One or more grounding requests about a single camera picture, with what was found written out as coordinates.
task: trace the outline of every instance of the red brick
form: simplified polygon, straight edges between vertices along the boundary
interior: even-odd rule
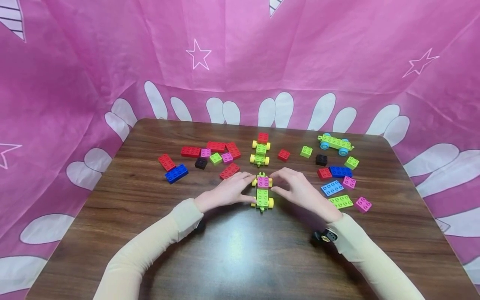
[[[168,156],[168,154],[163,154],[158,158],[158,161],[160,164],[162,164],[163,168],[165,171],[170,171],[173,168],[175,168],[175,164],[173,163],[173,160]]]

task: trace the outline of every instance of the pink fabric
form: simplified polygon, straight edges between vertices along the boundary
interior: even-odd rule
[[[142,118],[383,135],[480,285],[479,13],[0,0],[0,300],[24,298]]]

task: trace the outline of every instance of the right hand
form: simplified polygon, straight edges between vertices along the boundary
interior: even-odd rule
[[[280,185],[286,183],[289,187],[289,190],[285,190],[275,186],[272,188],[272,191],[288,201],[317,214],[326,223],[336,222],[343,217],[343,214],[335,205],[323,197],[302,173],[289,168],[283,168],[273,172],[269,177],[273,179],[274,183],[280,183]]]

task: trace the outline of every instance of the blue brick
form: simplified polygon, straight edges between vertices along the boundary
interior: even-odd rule
[[[328,197],[335,194],[336,192],[343,190],[343,186],[340,184],[340,182],[338,182],[338,180],[335,180],[327,185],[324,185],[323,187],[321,187],[321,189]]]
[[[167,181],[172,184],[178,181],[180,178],[185,177],[188,174],[187,168],[182,164],[179,165],[165,174]]]
[[[332,173],[332,177],[335,178],[344,178],[345,176],[353,177],[352,170],[347,167],[331,166],[330,173]]]

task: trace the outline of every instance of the white star outline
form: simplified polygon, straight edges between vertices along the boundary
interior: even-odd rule
[[[8,164],[7,164],[7,158],[5,157],[5,153],[10,152],[12,150],[15,150],[17,148],[20,148],[22,145],[17,145],[17,144],[0,144],[0,146],[12,146],[10,149],[7,149],[3,152],[0,152],[0,157],[3,158],[3,164],[0,162],[0,168],[4,168],[5,170],[8,170]]]
[[[432,49],[433,48],[430,48],[430,50],[428,50],[419,60],[410,60],[408,61],[411,65],[411,68],[405,73],[405,75],[402,76],[402,78],[412,74],[413,72],[417,73],[417,75],[420,75],[420,73],[423,71],[423,68],[425,68],[426,65],[428,65],[429,63],[431,63],[432,61],[434,61],[435,59],[439,58],[440,56],[433,56],[433,57],[430,57],[430,53],[432,52]],[[421,61],[423,60],[425,57],[427,62],[425,64],[422,65],[422,67],[420,68],[420,71],[418,71],[416,68],[415,68],[415,64],[414,62],[417,62],[417,61]]]
[[[193,39],[193,43],[194,43],[193,50],[186,50],[187,53],[190,54],[190,55],[193,57],[193,59],[192,59],[192,60],[193,60],[193,69],[195,70],[195,68],[196,68],[198,65],[202,65],[205,69],[210,70],[210,69],[208,68],[208,64],[207,64],[207,61],[206,61],[205,59],[207,58],[207,56],[210,55],[210,53],[211,53],[212,51],[211,51],[211,50],[202,50],[202,49],[200,48],[200,46],[198,45],[198,42],[197,42],[197,39],[196,39],[196,38]],[[197,63],[195,63],[195,55],[194,55],[193,53],[195,53],[195,52],[197,51],[197,48],[198,48],[198,50],[199,50],[200,52],[208,52],[208,53],[204,56],[204,58],[203,58],[205,64],[203,64],[201,61],[198,61]]]

